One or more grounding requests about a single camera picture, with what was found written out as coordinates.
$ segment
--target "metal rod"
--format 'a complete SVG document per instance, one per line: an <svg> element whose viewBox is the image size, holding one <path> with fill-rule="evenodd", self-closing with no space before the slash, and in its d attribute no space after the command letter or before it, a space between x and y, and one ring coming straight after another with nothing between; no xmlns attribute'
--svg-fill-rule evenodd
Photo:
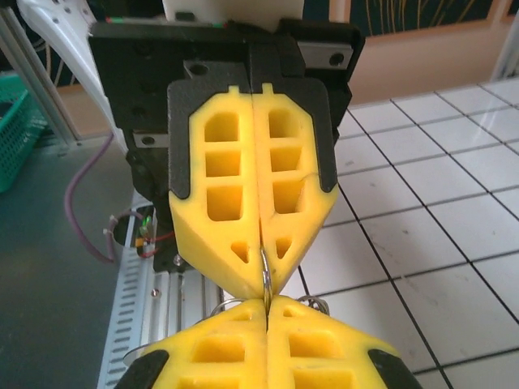
<svg viewBox="0 0 519 389"><path fill-rule="evenodd" d="M519 67L519 13L508 31L501 54L492 72L491 81L506 79Z"/></svg>
<svg viewBox="0 0 519 389"><path fill-rule="evenodd" d="M0 8L0 49L36 100L51 130L65 144L74 142L74 124L11 8Z"/></svg>

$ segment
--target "wire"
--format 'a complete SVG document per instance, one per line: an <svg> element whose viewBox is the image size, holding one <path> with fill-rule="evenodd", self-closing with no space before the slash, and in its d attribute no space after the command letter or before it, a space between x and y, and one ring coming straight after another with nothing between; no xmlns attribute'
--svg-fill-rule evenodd
<svg viewBox="0 0 519 389"><path fill-rule="evenodd" d="M153 255L155 255L158 251L159 251L158 249L155 249L154 251L150 251L148 253L142 253L142 254L139 254L139 257L148 259L148 258L151 258Z"/></svg>
<svg viewBox="0 0 519 389"><path fill-rule="evenodd" d="M79 226L79 223L75 217L74 210L72 208L72 201L74 198L74 192L85 174L90 170L90 168L105 154L106 150L108 150L108 147L114 140L114 133L110 133L108 138L106 138L106 141L103 143L99 151L94 154L87 163L75 174L75 176L72 178L71 182L68 184L68 187L66 188L65 197L63 200L63 205L65 208L65 214L66 218L68 219L69 223L71 224L72 229L74 230L75 234L78 236L79 241L81 244L87 249L87 251L99 259L103 263L113 263L115 262L114 252L113 248L109 248L109 256L105 256L102 254L87 238L87 236L84 234L83 230ZM107 234L107 245L111 245L108 242L113 243L113 234Z"/></svg>
<svg viewBox="0 0 519 389"><path fill-rule="evenodd" d="M63 60L59 60L58 72L56 73L56 78L54 79L54 86L57 87L59 84L59 78L62 76L63 71Z"/></svg>
<svg viewBox="0 0 519 389"><path fill-rule="evenodd" d="M170 233L167 233L166 235L162 235L161 237L147 238L146 242L160 242L160 241L164 241L166 239L170 239L171 237L174 237L174 236L175 236L175 232L171 231Z"/></svg>

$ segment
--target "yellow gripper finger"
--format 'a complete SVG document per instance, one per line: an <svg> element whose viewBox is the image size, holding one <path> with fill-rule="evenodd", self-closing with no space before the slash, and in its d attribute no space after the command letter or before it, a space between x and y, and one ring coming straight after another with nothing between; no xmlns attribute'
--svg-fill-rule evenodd
<svg viewBox="0 0 519 389"><path fill-rule="evenodd" d="M179 254L235 297L261 298L263 247L279 293L337 198L317 150L312 116L271 84L208 99L189 117L189 195L169 193Z"/></svg>
<svg viewBox="0 0 519 389"><path fill-rule="evenodd" d="M266 324L263 301L244 302L148 347L117 388L420 388L394 348L288 297Z"/></svg>

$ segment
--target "metal ring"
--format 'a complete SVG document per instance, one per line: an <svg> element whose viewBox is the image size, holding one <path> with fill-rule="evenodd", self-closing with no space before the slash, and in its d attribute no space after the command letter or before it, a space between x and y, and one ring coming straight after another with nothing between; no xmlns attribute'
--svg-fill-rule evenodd
<svg viewBox="0 0 519 389"><path fill-rule="evenodd" d="M270 267L268 266L267 253L265 249L261 247L261 259L263 262L263 300L265 304L265 310L270 311L270 305L272 304L272 277L270 275Z"/></svg>
<svg viewBox="0 0 519 389"><path fill-rule="evenodd" d="M214 310L212 310L211 314L209 315L209 317L211 318L212 316L214 316L215 314L218 314L219 310L221 310L224 306L227 306L228 304L232 304L233 302L244 302L245 299L244 298L230 298L229 300L225 300L223 302L221 302L220 304L218 304Z"/></svg>
<svg viewBox="0 0 519 389"><path fill-rule="evenodd" d="M330 315L330 307L328 303L319 297L314 296L303 296L298 298L299 302L308 302L308 306L311 308L317 309L318 311L322 312L323 314Z"/></svg>

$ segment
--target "rectangular hole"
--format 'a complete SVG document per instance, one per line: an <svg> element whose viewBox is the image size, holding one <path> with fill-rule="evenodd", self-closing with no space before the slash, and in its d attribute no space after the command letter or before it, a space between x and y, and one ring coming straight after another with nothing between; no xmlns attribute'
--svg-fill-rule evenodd
<svg viewBox="0 0 519 389"><path fill-rule="evenodd" d="M273 148L270 151L270 165L273 172L287 172L299 168L300 147Z"/></svg>
<svg viewBox="0 0 519 389"><path fill-rule="evenodd" d="M277 213L298 213L302 210L304 181L274 182L274 209Z"/></svg>
<svg viewBox="0 0 519 389"><path fill-rule="evenodd" d="M288 109L274 109L268 113L268 128L271 138L295 138L298 136L297 117Z"/></svg>
<svg viewBox="0 0 519 389"><path fill-rule="evenodd" d="M348 370L294 370L294 389L353 389L354 384Z"/></svg>
<svg viewBox="0 0 519 389"><path fill-rule="evenodd" d="M127 328L121 328L120 330L117 330L115 333L116 334L123 334L125 332L130 332L130 331L131 331L131 328L127 327Z"/></svg>
<svg viewBox="0 0 519 389"><path fill-rule="evenodd" d="M129 322L133 322L133 318L125 318L124 320L117 321L117 324L126 324Z"/></svg>
<svg viewBox="0 0 519 389"><path fill-rule="evenodd" d="M335 337L326 332L297 332L289 334L291 357L340 358L341 348Z"/></svg>
<svg viewBox="0 0 519 389"><path fill-rule="evenodd" d="M218 335L203 338L195 347L195 363L245 361L245 346L239 336Z"/></svg>
<svg viewBox="0 0 519 389"><path fill-rule="evenodd" d="M228 177L240 175L241 152L206 152L206 177Z"/></svg>
<svg viewBox="0 0 519 389"><path fill-rule="evenodd" d="M238 137L239 120L234 112L215 114L205 124L206 142L236 142Z"/></svg>
<svg viewBox="0 0 519 389"><path fill-rule="evenodd" d="M122 343L122 342L127 342L128 340L130 340L130 337L127 336L125 338L117 338L116 340L114 340L114 343Z"/></svg>
<svg viewBox="0 0 519 389"><path fill-rule="evenodd" d="M127 351L130 347L126 346L126 347L119 347L119 348L114 348L112 350L112 353L120 353L122 351Z"/></svg>
<svg viewBox="0 0 519 389"><path fill-rule="evenodd" d="M175 389L239 389L239 386L239 379L234 377L182 377Z"/></svg>
<svg viewBox="0 0 519 389"><path fill-rule="evenodd" d="M240 220L242 218L242 187L209 187L207 205L208 216L211 220Z"/></svg>

